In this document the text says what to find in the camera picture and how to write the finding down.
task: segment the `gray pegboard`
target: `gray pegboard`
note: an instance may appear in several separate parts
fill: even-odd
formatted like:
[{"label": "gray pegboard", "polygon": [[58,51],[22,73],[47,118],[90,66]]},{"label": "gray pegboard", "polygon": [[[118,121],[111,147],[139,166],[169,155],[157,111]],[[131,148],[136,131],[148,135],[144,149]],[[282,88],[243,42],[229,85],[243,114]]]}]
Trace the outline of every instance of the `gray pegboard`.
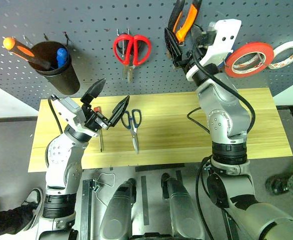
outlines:
[{"label": "gray pegboard", "polygon": [[[185,3],[185,16],[190,2]],[[0,88],[35,109],[40,99],[53,93],[63,97],[27,62],[9,55],[2,41],[15,36],[24,42],[26,35],[36,44],[45,40],[45,33],[50,40],[65,43],[65,31],[81,84],[75,97],[82,96],[101,78],[107,79],[102,96],[194,91],[194,83],[186,81],[181,69],[173,69],[165,54],[164,27],[174,3],[175,0],[0,0]],[[242,21],[234,49],[254,41],[267,42],[274,48],[293,41],[293,0],[203,0],[196,23],[206,29],[211,21],[231,18]],[[134,70],[131,84],[122,80],[122,65],[112,51],[117,28],[130,28],[133,35],[145,35],[152,43],[150,58]],[[293,63],[252,77],[234,78],[233,82],[237,88],[269,86],[275,95],[293,84]]]}]

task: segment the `pliers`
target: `pliers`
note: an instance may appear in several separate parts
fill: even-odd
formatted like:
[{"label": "pliers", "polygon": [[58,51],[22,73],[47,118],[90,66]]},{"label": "pliers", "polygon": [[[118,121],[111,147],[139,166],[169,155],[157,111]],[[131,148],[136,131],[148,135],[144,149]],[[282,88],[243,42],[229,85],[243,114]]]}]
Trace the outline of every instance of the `pliers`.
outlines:
[{"label": "pliers", "polygon": [[178,22],[182,16],[182,10],[185,5],[185,0],[177,0],[175,3],[175,6],[172,10],[171,16],[169,18],[167,28],[175,33],[175,36],[179,43],[183,42],[185,40],[185,37],[192,27],[194,21],[197,18],[199,9],[201,7],[202,0],[192,0],[191,7],[188,11],[186,20],[180,30],[176,32],[176,28],[178,25]]}]

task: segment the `scissors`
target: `scissors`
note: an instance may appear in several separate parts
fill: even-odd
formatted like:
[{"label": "scissors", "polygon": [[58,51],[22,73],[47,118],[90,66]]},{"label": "scissors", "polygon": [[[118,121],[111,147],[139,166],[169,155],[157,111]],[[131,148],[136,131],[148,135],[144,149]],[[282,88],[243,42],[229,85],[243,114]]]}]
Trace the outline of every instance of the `scissors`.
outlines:
[{"label": "scissors", "polygon": [[[139,60],[139,50],[141,49],[141,42],[147,45],[147,53]],[[113,43],[113,52],[117,60],[123,64],[123,79],[126,78],[128,82],[132,82],[133,70],[136,66],[143,64],[151,53],[151,42],[143,35],[130,35],[123,33],[119,35]]]},{"label": "scissors", "polygon": [[[136,116],[135,113],[139,114],[139,121],[137,122],[136,120]],[[128,124],[125,124],[125,122],[123,121],[123,117],[127,116],[127,122]],[[137,130],[138,127],[140,126],[141,122],[142,122],[142,114],[140,109],[133,109],[131,111],[131,115],[128,111],[125,111],[123,116],[121,117],[121,122],[122,124],[130,130],[131,132],[131,136],[132,136],[132,142],[133,142],[133,146],[134,146],[134,150],[135,153],[138,154],[139,152],[139,141],[138,141],[138,134],[137,134]]]}]

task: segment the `red tape roll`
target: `red tape roll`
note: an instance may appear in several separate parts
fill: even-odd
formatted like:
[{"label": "red tape roll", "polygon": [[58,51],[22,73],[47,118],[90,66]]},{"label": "red tape roll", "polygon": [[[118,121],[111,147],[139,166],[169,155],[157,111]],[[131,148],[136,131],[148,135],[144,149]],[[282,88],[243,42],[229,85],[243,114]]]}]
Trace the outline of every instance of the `red tape roll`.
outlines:
[{"label": "red tape roll", "polygon": [[[237,68],[237,66],[241,66],[241,64],[235,65],[236,61],[248,54],[260,54],[263,62],[258,61],[258,64],[249,69],[242,67]],[[250,42],[240,47],[227,58],[225,73],[234,78],[248,77],[265,69],[273,61],[273,58],[274,51],[271,45],[264,42]]]}]

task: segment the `black cup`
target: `black cup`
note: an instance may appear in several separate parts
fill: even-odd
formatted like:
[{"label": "black cup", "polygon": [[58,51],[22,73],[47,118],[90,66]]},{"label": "black cup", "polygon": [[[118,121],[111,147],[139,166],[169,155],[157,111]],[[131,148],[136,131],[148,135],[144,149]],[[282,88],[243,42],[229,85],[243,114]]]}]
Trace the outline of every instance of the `black cup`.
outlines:
[{"label": "black cup", "polygon": [[39,42],[31,49],[34,50],[37,56],[49,61],[51,63],[51,68],[46,70],[32,62],[28,62],[28,64],[37,71],[38,74],[44,76],[60,93],[72,95],[80,89],[80,83],[73,69],[70,54],[68,55],[66,63],[58,68],[57,51],[60,48],[66,49],[63,44],[56,41]]}]

